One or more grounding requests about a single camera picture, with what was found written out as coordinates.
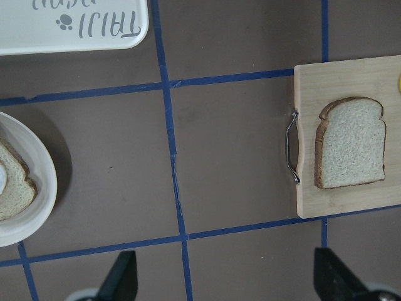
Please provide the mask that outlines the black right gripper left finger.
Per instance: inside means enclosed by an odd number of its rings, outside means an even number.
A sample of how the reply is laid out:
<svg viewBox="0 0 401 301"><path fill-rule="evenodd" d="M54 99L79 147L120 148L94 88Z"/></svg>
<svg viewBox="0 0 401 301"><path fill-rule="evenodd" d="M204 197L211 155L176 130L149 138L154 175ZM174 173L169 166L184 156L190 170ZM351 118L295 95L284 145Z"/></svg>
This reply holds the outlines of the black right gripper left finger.
<svg viewBox="0 0 401 301"><path fill-rule="evenodd" d="M96 294L96 300L135 300L137 292L135 250L122 251Z"/></svg>

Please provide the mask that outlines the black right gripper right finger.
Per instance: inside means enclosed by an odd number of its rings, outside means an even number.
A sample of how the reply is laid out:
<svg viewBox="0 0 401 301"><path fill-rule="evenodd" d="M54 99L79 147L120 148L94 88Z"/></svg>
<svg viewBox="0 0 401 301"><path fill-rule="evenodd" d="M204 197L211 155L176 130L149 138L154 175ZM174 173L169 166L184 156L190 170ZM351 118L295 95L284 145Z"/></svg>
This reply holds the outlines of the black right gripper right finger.
<svg viewBox="0 0 401 301"><path fill-rule="evenodd" d="M368 288L329 248L314 252L313 286L320 300L363 300Z"/></svg>

